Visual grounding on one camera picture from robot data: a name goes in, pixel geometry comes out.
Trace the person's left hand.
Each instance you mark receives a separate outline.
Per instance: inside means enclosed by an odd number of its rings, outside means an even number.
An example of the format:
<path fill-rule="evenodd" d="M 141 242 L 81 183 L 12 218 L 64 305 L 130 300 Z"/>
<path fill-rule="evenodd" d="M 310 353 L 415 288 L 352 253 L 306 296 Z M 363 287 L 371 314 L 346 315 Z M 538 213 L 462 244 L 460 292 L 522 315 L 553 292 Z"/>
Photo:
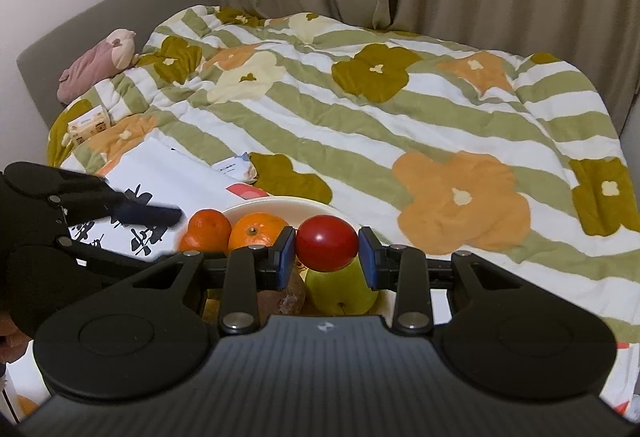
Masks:
<path fill-rule="evenodd" d="M 9 313 L 0 316 L 0 361 L 7 365 L 24 356 L 32 338 L 24 334 L 13 322 Z"/>

